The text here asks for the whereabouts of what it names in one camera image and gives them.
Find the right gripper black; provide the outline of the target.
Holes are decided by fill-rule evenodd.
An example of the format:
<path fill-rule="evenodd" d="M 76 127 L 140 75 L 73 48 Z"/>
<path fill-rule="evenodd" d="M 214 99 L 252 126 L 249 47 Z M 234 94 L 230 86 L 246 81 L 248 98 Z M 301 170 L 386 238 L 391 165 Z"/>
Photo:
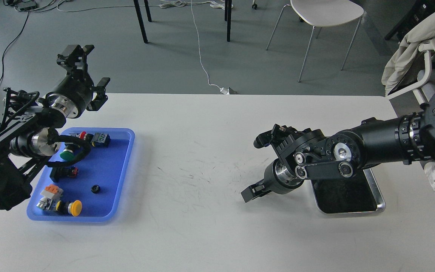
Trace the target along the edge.
<path fill-rule="evenodd" d="M 303 180 L 290 174 L 280 160 L 276 159 L 264 171 L 264 179 L 245 188 L 241 196 L 245 203 L 258 197 L 263 197 L 270 192 L 284 195 L 299 188 Z"/>

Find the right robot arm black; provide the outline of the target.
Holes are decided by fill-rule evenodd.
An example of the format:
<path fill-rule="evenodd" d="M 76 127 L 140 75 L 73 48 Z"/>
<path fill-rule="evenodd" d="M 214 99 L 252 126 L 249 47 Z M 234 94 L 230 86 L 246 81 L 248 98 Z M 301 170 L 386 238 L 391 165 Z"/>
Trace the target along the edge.
<path fill-rule="evenodd" d="M 245 202 L 269 192 L 289 193 L 305 180 L 348 179 L 360 169 L 385 162 L 435 160 L 435 94 L 421 112 L 386 121 L 374 117 L 326 137 L 321 130 L 299 131 L 275 124 L 259 134 L 256 148 L 272 146 L 277 159 L 259 182 L 245 188 Z"/>

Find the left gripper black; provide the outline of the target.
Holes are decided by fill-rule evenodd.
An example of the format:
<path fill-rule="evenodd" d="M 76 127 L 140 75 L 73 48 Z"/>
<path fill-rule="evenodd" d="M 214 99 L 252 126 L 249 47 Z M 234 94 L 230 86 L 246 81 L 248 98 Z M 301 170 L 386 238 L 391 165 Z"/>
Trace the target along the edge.
<path fill-rule="evenodd" d="M 110 77 L 103 77 L 97 86 L 93 86 L 88 74 L 86 59 L 94 48 L 94 45 L 68 45 L 61 54 L 57 54 L 56 63 L 66 70 L 66 76 L 47 93 L 47 102 L 66 118 L 78 118 L 85 109 L 98 111 L 108 100 L 106 86 L 111 80 Z"/>

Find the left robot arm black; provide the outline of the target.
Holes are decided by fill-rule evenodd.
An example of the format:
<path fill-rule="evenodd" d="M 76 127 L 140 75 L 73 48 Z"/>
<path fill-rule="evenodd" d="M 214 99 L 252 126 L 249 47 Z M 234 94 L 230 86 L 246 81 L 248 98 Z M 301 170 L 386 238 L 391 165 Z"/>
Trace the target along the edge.
<path fill-rule="evenodd" d="M 60 135 L 66 119 L 85 110 L 98 111 L 108 100 L 110 78 L 94 85 L 88 74 L 87 56 L 94 45 L 68 45 L 57 55 L 66 76 L 41 98 L 39 92 L 5 88 L 5 111 L 0 124 L 0 210 L 31 196 L 31 181 L 46 165 L 68 167 L 83 160 L 91 145 L 83 137 Z"/>

